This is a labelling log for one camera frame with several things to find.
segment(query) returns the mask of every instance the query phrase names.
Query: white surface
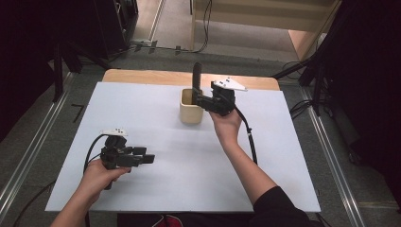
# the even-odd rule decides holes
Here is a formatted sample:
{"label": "white surface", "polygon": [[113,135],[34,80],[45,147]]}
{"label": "white surface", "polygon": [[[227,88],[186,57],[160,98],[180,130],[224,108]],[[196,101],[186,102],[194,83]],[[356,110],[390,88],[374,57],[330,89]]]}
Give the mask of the white surface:
{"label": "white surface", "polygon": [[[248,197],[225,156],[206,113],[199,125],[180,121],[182,86],[97,84],[65,159],[46,211],[60,211],[78,186],[92,142],[104,129],[123,128],[126,146],[155,154],[151,165],[133,168],[103,191],[92,210],[115,212],[252,211]],[[202,88],[210,96],[210,88]],[[319,212],[304,155],[282,92],[237,92],[236,104],[253,128],[260,167],[282,186],[294,204]],[[245,126],[239,143],[250,150]],[[92,152],[104,147],[100,139]]]}

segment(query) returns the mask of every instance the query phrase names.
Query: black cloth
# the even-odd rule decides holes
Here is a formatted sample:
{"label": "black cloth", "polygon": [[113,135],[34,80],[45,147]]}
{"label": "black cloth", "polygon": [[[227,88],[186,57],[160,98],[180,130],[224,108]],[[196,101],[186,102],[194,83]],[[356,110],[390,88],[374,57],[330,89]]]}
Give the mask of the black cloth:
{"label": "black cloth", "polygon": [[[310,227],[305,212],[297,209],[279,186],[263,194],[253,206],[254,213],[248,214],[170,214],[178,218],[183,226],[230,226],[230,227]],[[118,227],[152,226],[166,216],[156,214],[118,214]]]}

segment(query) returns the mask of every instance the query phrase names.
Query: white controller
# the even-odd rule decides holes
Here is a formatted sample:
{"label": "white controller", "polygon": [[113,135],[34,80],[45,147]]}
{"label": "white controller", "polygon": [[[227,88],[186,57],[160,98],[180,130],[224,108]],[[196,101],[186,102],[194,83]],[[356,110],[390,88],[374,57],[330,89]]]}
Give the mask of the white controller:
{"label": "white controller", "polygon": [[101,134],[106,134],[106,135],[121,135],[121,136],[127,136],[128,133],[127,131],[123,129],[112,129],[112,130],[104,130],[100,132]]}

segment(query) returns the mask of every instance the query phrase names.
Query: forearm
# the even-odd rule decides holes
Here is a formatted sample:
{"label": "forearm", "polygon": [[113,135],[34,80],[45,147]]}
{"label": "forearm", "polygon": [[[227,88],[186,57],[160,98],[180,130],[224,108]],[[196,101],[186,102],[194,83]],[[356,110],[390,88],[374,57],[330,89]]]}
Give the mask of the forearm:
{"label": "forearm", "polygon": [[92,203],[87,197],[82,197],[76,192],[57,215],[56,219],[51,224],[51,227],[81,226],[91,205]]}
{"label": "forearm", "polygon": [[221,144],[252,204],[277,185],[251,160],[238,143]]}

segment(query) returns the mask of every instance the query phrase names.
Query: gray floor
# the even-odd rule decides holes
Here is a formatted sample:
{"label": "gray floor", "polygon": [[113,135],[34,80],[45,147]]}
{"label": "gray floor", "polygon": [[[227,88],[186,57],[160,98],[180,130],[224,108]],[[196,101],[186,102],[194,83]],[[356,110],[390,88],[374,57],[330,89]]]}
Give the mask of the gray floor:
{"label": "gray floor", "polygon": [[[168,3],[172,2],[166,1],[166,9],[172,8],[168,5]],[[162,24],[158,26],[158,29],[167,30]],[[289,37],[286,37],[285,31],[276,30],[275,35],[273,31],[271,32],[270,36],[276,37],[272,38],[273,42],[274,40],[280,40],[281,43],[271,45],[274,51],[269,53],[268,59],[254,58],[251,51],[247,57],[240,56],[239,54],[235,56],[235,52],[230,51],[219,55],[217,54],[218,50],[213,45],[215,44],[214,39],[212,39],[214,36],[211,36],[211,45],[207,49],[209,53],[182,53],[175,56],[172,51],[156,50],[155,53],[149,54],[146,49],[143,49],[139,52],[128,52],[121,55],[112,65],[115,68],[122,69],[190,72],[193,63],[199,61],[204,65],[203,71],[205,73],[267,77],[280,72],[283,65],[287,61],[294,61],[294,56],[296,56],[293,50],[291,51],[291,44],[288,42]],[[164,39],[162,33],[156,33],[155,36],[159,40],[160,46],[162,40],[165,44],[168,44],[168,42],[171,44],[174,43],[171,39]],[[248,42],[251,37],[244,37],[244,39]],[[238,50],[243,55],[244,53],[241,51],[241,48],[240,46]],[[26,203],[45,185],[57,178],[81,119],[80,116],[78,122],[73,123],[77,117],[78,109],[73,107],[72,104],[87,105],[96,83],[102,80],[103,74],[104,71],[100,67],[87,65],[81,74],[74,75],[70,93],[65,100],[61,112],[50,133],[44,140],[44,144],[1,226],[12,226],[12,223],[17,219]],[[280,80],[280,87],[285,94],[289,108],[302,100],[300,88],[293,81],[291,79]],[[0,144],[0,152],[3,154],[3,158],[0,159],[0,166],[3,169],[0,174],[0,184],[2,187],[9,180],[35,135],[36,130],[40,127],[50,107],[52,96],[53,88],[50,88],[37,100],[13,128],[9,136]],[[341,167],[357,199],[366,226],[401,226],[401,216],[395,213],[396,206],[393,202],[393,197],[384,184],[382,177],[367,166],[354,166],[350,164],[347,157],[347,147],[344,145],[336,125],[325,114],[322,116],[322,119],[340,160]],[[333,175],[308,113],[304,113],[295,119],[294,126],[305,155],[312,182],[317,191],[323,210],[323,217],[327,219],[331,226],[351,226],[339,190],[333,180]],[[44,211],[48,198],[49,193],[46,192],[35,200],[22,217],[20,226],[49,225],[56,214]],[[115,219],[115,214],[91,214],[93,226],[115,226]]]}

